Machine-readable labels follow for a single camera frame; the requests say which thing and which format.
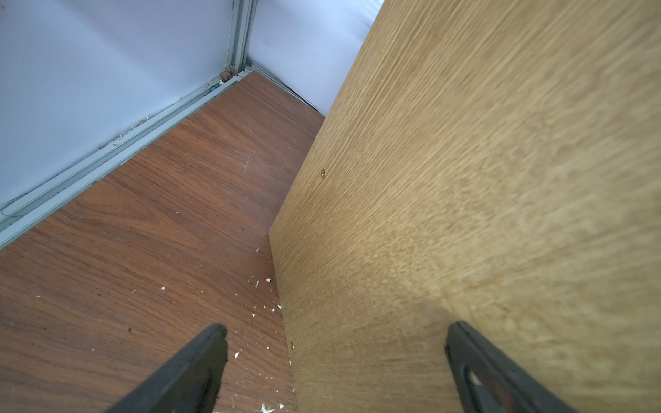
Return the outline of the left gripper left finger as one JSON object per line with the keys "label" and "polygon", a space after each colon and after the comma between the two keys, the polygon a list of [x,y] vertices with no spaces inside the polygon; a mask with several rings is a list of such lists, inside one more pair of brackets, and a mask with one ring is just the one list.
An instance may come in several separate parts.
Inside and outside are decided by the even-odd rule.
{"label": "left gripper left finger", "polygon": [[212,412],[227,361],[227,328],[211,324],[107,411]]}

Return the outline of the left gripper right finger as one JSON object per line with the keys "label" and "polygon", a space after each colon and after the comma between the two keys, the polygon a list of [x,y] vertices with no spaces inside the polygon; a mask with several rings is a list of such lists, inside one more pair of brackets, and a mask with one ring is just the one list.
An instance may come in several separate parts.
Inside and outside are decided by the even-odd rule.
{"label": "left gripper right finger", "polygon": [[445,352],[463,411],[575,411],[467,322],[449,326]]}

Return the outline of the wooden two-tier shelf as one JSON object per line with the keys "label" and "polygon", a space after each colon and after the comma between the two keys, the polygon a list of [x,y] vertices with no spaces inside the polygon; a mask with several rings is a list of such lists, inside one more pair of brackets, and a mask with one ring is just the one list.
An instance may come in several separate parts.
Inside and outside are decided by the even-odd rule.
{"label": "wooden two-tier shelf", "polygon": [[386,1],[270,232],[302,412],[458,412],[464,320],[660,409],[660,4]]}

